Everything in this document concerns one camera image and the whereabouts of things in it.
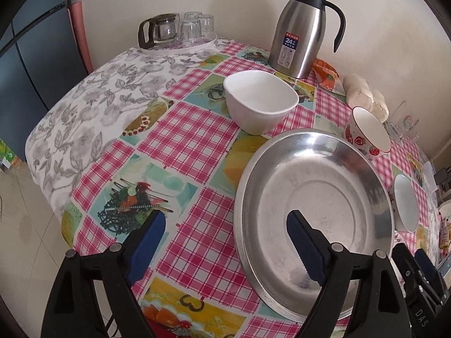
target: strawberry print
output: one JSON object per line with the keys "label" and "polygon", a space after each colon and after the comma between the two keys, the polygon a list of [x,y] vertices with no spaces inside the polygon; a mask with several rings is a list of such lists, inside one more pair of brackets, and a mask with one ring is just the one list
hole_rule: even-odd
{"label": "strawberry print", "polygon": [[344,134],[345,134],[346,139],[348,140],[348,142],[350,144],[352,144],[351,128],[349,127],[349,124],[348,124],[348,127],[346,127],[346,129],[344,131]]}
{"label": "strawberry print", "polygon": [[376,148],[376,147],[374,147],[374,146],[371,146],[371,148],[369,149],[369,153],[370,153],[371,155],[373,155],[373,156],[378,156],[378,154],[380,153],[380,151],[379,151],[378,148]]}
{"label": "strawberry print", "polygon": [[364,138],[362,138],[362,137],[360,137],[360,136],[357,136],[357,137],[355,138],[354,142],[355,142],[357,145],[362,146],[363,144],[365,144],[366,141],[365,141]]}

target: bolt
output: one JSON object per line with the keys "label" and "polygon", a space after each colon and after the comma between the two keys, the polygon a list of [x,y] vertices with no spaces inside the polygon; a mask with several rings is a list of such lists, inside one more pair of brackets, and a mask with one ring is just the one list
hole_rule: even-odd
{"label": "bolt", "polygon": [[110,245],[110,251],[112,251],[112,252],[118,252],[121,249],[122,249],[121,243],[114,243],[114,244]]}
{"label": "bolt", "polygon": [[384,259],[387,256],[387,254],[385,254],[383,250],[376,250],[376,256],[380,259]]}
{"label": "bolt", "polygon": [[69,249],[67,250],[65,256],[66,258],[73,258],[75,257],[75,254],[77,254],[77,252],[74,249]]}
{"label": "bolt", "polygon": [[340,243],[333,243],[332,244],[332,250],[336,251],[337,253],[342,252],[344,247]]}

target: table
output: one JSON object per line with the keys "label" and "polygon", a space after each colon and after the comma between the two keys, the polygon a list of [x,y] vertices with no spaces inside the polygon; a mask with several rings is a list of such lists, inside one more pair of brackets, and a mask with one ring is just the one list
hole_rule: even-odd
{"label": "table", "polygon": [[[269,138],[296,128],[341,136],[351,110],[317,85],[313,71],[294,80],[275,72],[268,55],[224,39],[205,51],[160,58],[131,48],[74,87],[27,140],[33,177],[80,254],[122,242],[152,209],[166,214],[159,248],[132,288],[159,334],[271,338],[299,329],[269,309],[245,278],[233,239],[235,190]],[[250,69],[279,76],[299,94],[298,106],[262,136],[232,122],[223,96],[224,78]],[[439,219],[425,191],[426,160],[416,145],[393,143],[372,165],[387,188],[399,173],[412,179],[420,226],[395,233],[395,242],[411,252],[424,248],[435,263]],[[338,322],[337,335],[347,321]]]}

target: thermos handle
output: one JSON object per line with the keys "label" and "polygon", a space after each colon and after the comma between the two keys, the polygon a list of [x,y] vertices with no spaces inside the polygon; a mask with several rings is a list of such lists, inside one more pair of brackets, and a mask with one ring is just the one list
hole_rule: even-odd
{"label": "thermos handle", "polygon": [[346,19],[344,18],[343,12],[339,9],[339,7],[337,5],[334,5],[333,3],[331,3],[328,0],[323,0],[323,3],[324,3],[324,6],[328,6],[331,9],[334,9],[335,12],[340,17],[340,29],[338,29],[337,36],[335,37],[335,40],[334,40],[334,53],[335,53],[338,49],[338,46],[341,43],[341,40],[343,39],[344,29],[346,28]]}
{"label": "thermos handle", "polygon": [[[144,24],[149,23],[149,40],[146,42],[144,38]],[[153,41],[153,27],[155,23],[153,22],[153,18],[144,20],[141,24],[139,24],[138,28],[138,44],[139,47],[143,49],[152,48],[155,45]]]}

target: beige wall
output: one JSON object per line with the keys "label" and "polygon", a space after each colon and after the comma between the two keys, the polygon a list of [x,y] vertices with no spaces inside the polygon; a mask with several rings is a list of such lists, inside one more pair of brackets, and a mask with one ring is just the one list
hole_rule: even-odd
{"label": "beige wall", "polygon": [[[82,0],[94,67],[137,44],[139,23],[164,12],[215,15],[219,35],[269,49],[288,0]],[[337,14],[327,9],[319,58],[341,75],[355,72],[394,110],[408,100],[419,116],[419,144],[432,156],[451,137],[451,43],[423,0],[331,0],[347,27],[337,53]]]}

